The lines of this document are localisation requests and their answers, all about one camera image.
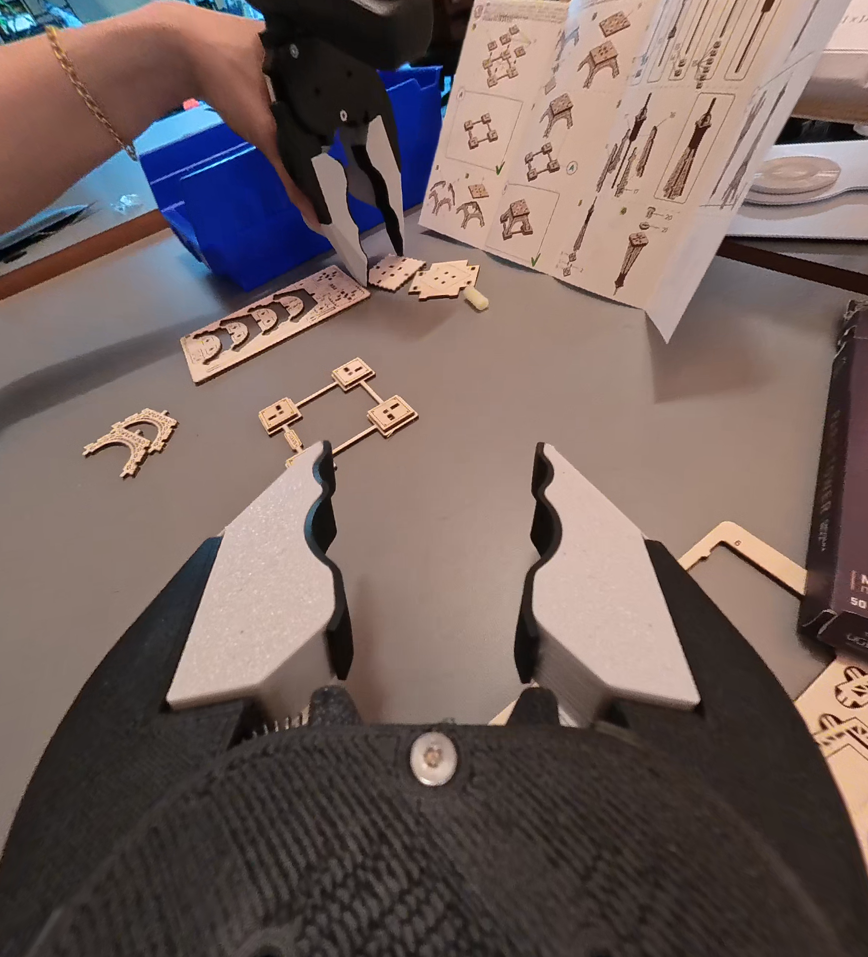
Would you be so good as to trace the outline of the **serrated square wooden plate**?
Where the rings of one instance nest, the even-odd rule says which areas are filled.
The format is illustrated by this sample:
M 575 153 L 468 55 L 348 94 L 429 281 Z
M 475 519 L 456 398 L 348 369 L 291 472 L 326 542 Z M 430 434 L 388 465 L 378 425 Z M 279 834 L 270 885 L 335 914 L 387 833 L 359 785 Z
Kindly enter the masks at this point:
M 424 265 L 423 259 L 387 255 L 368 269 L 368 286 L 395 292 L 412 281 Z

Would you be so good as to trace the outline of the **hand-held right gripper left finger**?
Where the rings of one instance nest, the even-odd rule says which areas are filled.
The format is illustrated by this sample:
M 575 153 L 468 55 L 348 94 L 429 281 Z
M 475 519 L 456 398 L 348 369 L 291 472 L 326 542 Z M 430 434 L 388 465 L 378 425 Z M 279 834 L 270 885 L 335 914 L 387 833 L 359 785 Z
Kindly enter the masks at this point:
M 344 680 L 353 639 L 336 535 L 331 445 L 319 441 L 229 523 L 167 703 L 247 700 L 286 724 L 312 693 Z

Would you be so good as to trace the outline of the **person's left forearm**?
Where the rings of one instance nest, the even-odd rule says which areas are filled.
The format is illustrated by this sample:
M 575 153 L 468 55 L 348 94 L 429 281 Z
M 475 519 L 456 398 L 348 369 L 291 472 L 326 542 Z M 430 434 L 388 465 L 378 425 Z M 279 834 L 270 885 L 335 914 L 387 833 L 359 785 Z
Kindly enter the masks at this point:
M 57 32 L 0 47 L 0 233 L 129 148 L 79 83 Z

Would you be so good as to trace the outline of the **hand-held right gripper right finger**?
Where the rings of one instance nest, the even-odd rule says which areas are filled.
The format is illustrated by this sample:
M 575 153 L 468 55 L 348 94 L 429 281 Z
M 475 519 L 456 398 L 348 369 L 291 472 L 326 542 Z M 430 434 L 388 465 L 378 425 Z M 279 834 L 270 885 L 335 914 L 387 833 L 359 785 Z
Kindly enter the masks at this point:
M 617 701 L 690 712 L 701 701 L 640 529 L 547 442 L 534 451 L 530 539 L 514 636 L 520 680 L 572 726 Z

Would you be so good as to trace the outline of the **grey desk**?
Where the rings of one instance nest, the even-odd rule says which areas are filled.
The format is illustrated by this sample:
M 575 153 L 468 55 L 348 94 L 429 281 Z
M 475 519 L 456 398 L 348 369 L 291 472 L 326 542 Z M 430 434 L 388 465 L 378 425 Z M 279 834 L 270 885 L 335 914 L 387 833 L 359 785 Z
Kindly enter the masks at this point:
M 355 357 L 418 418 L 337 461 L 330 549 L 372 724 L 485 724 L 513 659 L 533 455 L 554 445 L 679 557 L 732 520 L 805 557 L 839 322 L 852 294 L 715 257 L 670 341 L 636 309 L 408 221 L 411 253 L 480 265 L 462 299 L 367 302 L 195 385 L 180 338 L 316 271 L 242 293 L 169 233 L 0 303 L 0 855 L 89 676 L 210 536 L 284 470 L 260 410 Z M 133 477 L 83 447 L 144 408 L 178 425 Z

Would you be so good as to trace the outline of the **wooden four-square base frame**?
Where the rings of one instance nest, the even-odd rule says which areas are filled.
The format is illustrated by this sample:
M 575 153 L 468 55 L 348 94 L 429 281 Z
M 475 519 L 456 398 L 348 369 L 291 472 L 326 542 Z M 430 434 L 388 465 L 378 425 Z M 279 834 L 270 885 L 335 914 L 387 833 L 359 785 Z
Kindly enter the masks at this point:
M 372 385 L 375 377 L 375 370 L 362 358 L 355 357 L 333 368 L 329 382 L 304 398 L 294 400 L 290 397 L 282 397 L 260 410 L 258 417 L 265 433 L 269 437 L 283 437 L 291 451 L 290 456 L 284 461 L 285 468 L 290 468 L 307 450 L 304 441 L 296 431 L 296 425 L 304 418 L 303 409 L 332 391 L 340 391 L 344 394 L 363 391 L 373 401 L 366 413 L 368 427 L 332 447 L 334 461 L 371 436 L 377 435 L 390 439 L 417 420 L 416 410 L 402 396 L 395 394 L 387 399 L 380 397 Z

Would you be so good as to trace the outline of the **white device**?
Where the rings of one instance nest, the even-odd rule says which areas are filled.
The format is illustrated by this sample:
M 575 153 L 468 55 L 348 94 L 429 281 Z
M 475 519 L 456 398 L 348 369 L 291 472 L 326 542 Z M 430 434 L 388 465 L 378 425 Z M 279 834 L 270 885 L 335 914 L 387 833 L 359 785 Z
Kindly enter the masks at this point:
M 868 239 L 868 49 L 824 52 L 793 116 L 861 137 L 772 146 L 727 235 Z

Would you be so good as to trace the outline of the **dark plastic bag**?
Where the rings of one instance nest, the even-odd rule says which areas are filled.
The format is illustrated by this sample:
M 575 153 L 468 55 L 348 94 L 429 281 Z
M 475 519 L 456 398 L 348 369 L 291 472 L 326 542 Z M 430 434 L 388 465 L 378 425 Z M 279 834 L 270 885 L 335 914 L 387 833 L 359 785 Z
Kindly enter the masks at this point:
M 0 264 L 19 259 L 33 245 L 90 215 L 95 203 L 46 209 L 21 226 L 0 235 Z

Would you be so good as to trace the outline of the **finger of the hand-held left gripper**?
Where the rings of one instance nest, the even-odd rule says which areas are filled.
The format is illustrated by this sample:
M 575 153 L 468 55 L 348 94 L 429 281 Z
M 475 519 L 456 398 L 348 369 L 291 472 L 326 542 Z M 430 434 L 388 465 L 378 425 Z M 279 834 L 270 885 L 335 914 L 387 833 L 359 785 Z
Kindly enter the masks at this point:
M 343 125 L 351 195 L 381 214 L 392 249 L 404 254 L 404 204 L 398 134 L 391 112 L 366 124 Z
M 327 222 L 321 222 L 321 233 L 331 242 L 351 277 L 360 285 L 367 286 L 368 258 L 348 205 L 346 168 L 329 153 L 314 157 L 312 167 L 328 217 Z

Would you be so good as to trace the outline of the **person's left hand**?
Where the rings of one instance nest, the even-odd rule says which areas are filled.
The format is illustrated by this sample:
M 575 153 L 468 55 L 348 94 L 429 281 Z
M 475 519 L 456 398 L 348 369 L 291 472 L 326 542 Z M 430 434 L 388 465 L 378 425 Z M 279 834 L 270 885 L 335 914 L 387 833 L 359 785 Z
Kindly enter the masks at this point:
M 182 2 L 152 2 L 59 35 L 60 49 L 114 131 L 128 144 L 190 99 L 206 102 L 271 162 L 309 226 L 311 203 L 277 146 L 256 21 Z

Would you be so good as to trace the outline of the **empty wooden frame sheet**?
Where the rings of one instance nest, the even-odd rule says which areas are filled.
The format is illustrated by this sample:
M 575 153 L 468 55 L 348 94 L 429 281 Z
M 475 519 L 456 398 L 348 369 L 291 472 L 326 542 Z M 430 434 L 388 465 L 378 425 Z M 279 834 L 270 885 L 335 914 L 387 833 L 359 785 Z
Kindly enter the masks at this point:
M 753 535 L 734 521 L 719 522 L 696 544 L 679 558 L 679 565 L 686 571 L 707 560 L 717 548 L 726 548 L 760 574 L 770 578 L 787 592 L 805 596 L 807 584 L 806 569 Z

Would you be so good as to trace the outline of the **wooden parts sheet with arches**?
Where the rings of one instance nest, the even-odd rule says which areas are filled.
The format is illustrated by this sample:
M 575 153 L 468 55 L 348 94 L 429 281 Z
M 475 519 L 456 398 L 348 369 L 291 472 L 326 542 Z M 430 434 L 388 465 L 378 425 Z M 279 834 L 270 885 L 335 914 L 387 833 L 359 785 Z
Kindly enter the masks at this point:
M 207 382 L 368 298 L 341 268 L 322 269 L 182 337 L 191 379 Z

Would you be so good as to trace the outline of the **adjacent dark edged table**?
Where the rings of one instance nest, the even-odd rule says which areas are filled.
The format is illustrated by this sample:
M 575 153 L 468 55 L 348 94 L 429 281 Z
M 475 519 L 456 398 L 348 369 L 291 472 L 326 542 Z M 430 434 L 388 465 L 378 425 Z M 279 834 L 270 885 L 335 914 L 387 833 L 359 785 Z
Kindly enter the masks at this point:
M 868 299 L 868 241 L 727 237 L 717 255 Z

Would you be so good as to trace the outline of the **folded paper instruction sheet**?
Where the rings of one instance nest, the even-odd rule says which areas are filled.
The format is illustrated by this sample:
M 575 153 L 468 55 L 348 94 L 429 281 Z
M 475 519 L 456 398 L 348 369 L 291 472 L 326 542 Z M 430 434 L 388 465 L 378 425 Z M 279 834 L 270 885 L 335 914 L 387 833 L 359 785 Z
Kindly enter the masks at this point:
M 419 225 L 669 341 L 847 7 L 473 2 Z

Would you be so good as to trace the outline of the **wooden lattice arch piece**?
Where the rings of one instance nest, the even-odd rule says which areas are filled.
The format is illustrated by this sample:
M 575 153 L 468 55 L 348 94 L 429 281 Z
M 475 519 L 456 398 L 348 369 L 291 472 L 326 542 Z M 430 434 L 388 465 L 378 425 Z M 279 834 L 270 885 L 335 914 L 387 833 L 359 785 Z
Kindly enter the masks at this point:
M 85 445 L 82 450 L 82 455 L 88 457 L 106 447 L 115 445 L 123 446 L 129 450 L 129 458 L 120 472 L 120 476 L 122 478 L 133 477 L 146 458 L 151 455 L 150 439 L 139 432 L 138 428 L 139 427 L 136 427 L 129 432 L 114 432 L 111 426 L 106 434 L 94 442 Z
M 114 432 L 129 432 L 142 425 L 151 425 L 156 428 L 156 435 L 150 442 L 150 454 L 160 453 L 170 441 L 178 422 L 167 411 L 158 412 L 151 408 L 144 408 L 139 413 L 133 413 L 112 425 Z

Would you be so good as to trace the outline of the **brown edged side table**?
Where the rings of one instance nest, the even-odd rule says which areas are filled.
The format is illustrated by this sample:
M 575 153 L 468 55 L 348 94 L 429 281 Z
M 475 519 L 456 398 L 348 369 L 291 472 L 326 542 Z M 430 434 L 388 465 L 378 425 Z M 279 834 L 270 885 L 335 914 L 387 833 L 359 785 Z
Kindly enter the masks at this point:
M 145 205 L 131 216 L 117 214 L 111 204 L 128 193 L 139 194 Z M 33 245 L 19 259 L 0 264 L 0 301 L 169 227 L 140 163 L 124 155 L 85 176 L 53 208 L 92 203 L 96 207 L 90 215 Z

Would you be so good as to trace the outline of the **dark purple product box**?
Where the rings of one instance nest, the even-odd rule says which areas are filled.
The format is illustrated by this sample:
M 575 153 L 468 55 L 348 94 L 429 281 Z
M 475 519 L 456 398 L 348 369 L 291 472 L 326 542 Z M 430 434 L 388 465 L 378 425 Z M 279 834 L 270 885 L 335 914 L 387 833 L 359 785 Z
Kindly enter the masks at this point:
M 868 302 L 850 302 L 839 330 L 799 630 L 868 660 Z

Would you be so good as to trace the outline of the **blue storage bin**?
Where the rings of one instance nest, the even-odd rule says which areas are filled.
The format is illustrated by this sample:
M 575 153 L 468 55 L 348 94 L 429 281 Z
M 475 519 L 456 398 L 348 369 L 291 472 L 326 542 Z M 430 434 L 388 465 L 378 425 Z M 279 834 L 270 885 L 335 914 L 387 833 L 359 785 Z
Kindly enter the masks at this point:
M 441 128 L 437 65 L 383 71 L 402 158 L 405 209 L 421 204 Z M 258 150 L 202 105 L 140 138 L 154 201 L 185 248 L 217 276 L 249 291 L 331 249 L 308 230 Z

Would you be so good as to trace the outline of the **cross-shaped wooden plate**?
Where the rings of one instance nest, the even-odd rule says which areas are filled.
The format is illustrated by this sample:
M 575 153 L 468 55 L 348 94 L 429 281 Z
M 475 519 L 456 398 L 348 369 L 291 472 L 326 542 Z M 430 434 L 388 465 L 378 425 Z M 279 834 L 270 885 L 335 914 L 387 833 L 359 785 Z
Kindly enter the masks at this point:
M 408 293 L 423 302 L 430 299 L 456 298 L 465 289 L 476 284 L 480 265 L 466 260 L 433 263 L 430 268 L 416 273 Z

